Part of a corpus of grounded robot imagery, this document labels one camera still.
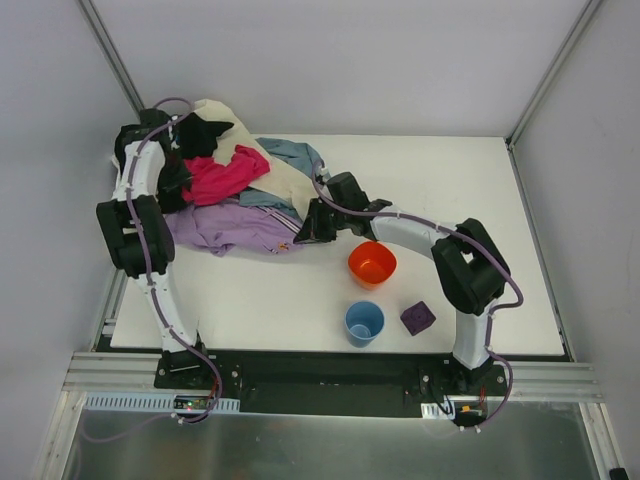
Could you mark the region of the black cloth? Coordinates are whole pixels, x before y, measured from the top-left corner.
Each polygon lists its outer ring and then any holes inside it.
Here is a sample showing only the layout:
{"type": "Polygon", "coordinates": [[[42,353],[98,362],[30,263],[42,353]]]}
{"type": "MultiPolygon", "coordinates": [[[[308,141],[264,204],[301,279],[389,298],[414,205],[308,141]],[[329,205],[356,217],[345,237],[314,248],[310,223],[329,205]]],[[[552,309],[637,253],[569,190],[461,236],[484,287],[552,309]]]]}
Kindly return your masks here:
{"type": "Polygon", "coordinates": [[[196,113],[176,125],[178,147],[170,151],[158,180],[157,200],[163,214],[178,212],[188,204],[185,195],[192,186],[193,175],[186,161],[211,157],[218,138],[233,126],[233,122],[204,120],[196,113]]]}

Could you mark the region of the cream canvas cloth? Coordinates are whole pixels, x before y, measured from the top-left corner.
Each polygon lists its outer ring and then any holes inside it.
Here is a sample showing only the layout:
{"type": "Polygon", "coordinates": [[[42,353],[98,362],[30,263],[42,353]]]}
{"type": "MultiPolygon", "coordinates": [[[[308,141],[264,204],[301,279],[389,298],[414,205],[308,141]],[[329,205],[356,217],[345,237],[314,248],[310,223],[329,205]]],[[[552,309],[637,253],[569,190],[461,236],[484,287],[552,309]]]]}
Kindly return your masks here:
{"type": "Polygon", "coordinates": [[[217,139],[217,148],[213,153],[213,158],[217,163],[228,165],[235,153],[235,147],[238,145],[254,149],[269,162],[270,170],[254,180],[250,187],[287,201],[302,219],[306,218],[309,203],[312,198],[316,197],[312,181],[307,175],[268,154],[224,103],[210,99],[198,100],[194,103],[194,113],[205,121],[233,124],[230,130],[217,139]]]}

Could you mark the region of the grey blue cloth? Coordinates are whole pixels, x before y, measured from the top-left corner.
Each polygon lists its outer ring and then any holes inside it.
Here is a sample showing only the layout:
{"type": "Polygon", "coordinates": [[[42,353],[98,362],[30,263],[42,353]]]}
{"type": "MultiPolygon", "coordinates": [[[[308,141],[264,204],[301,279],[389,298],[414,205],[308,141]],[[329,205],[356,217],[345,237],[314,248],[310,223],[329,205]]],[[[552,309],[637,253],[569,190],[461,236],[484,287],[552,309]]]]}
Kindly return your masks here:
{"type": "MultiPolygon", "coordinates": [[[[256,141],[272,157],[284,161],[307,177],[311,177],[313,163],[320,159],[319,153],[308,143],[266,137],[259,137],[256,141]]],[[[282,211],[297,222],[302,221],[290,201],[283,200],[272,194],[247,188],[239,194],[238,199],[241,206],[274,208],[282,211]]]]}

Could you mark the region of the magenta pink cloth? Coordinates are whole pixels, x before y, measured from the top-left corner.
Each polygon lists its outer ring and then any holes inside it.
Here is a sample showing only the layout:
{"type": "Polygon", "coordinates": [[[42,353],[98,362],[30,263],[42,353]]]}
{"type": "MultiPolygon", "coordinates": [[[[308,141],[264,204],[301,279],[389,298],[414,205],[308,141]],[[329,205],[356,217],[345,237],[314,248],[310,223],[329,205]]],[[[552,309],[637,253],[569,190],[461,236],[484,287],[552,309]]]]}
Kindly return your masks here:
{"type": "Polygon", "coordinates": [[[210,206],[246,189],[254,180],[270,172],[269,162],[255,149],[237,145],[227,165],[213,157],[185,161],[191,183],[182,188],[182,199],[196,206],[210,206]]]}

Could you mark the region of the lilac purple shirt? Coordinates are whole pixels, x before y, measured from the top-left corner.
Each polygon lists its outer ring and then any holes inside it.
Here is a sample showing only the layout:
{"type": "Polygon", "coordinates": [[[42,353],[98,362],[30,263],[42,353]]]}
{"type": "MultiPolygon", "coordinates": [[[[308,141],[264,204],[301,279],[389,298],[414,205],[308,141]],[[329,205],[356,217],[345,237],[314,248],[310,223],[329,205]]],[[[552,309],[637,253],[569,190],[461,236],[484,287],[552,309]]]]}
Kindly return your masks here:
{"type": "Polygon", "coordinates": [[[165,221],[175,244],[218,257],[234,248],[264,255],[302,249],[294,242],[300,221],[271,207],[245,207],[232,202],[190,205],[166,215],[165,221]]]}

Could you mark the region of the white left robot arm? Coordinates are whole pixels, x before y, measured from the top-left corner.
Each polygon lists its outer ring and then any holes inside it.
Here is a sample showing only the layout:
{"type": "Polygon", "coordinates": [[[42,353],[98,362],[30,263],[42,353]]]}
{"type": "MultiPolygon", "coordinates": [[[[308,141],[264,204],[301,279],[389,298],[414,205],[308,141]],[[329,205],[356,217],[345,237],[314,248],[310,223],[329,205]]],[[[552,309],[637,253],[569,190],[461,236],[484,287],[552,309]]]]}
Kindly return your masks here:
{"type": "Polygon", "coordinates": [[[197,326],[180,305],[172,275],[175,243],[165,216],[186,206],[191,175],[179,145],[179,122],[155,107],[139,113],[116,137],[118,168],[111,199],[96,206],[98,223],[114,266],[140,288],[161,337],[159,374],[206,368],[197,326]]]}

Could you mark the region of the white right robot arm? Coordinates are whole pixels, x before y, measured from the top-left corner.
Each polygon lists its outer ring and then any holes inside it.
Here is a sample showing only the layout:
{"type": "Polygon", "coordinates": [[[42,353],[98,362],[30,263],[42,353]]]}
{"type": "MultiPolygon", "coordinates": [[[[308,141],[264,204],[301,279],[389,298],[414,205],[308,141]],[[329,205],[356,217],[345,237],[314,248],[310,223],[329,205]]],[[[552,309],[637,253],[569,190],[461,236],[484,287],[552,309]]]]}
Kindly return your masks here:
{"type": "Polygon", "coordinates": [[[371,200],[349,172],[311,175],[312,198],[296,244],[329,243],[341,230],[391,243],[433,261],[441,289],[456,311],[453,358],[475,370],[490,358],[492,316],[513,279],[484,225],[473,218],[438,223],[409,214],[392,202],[371,200]]]}

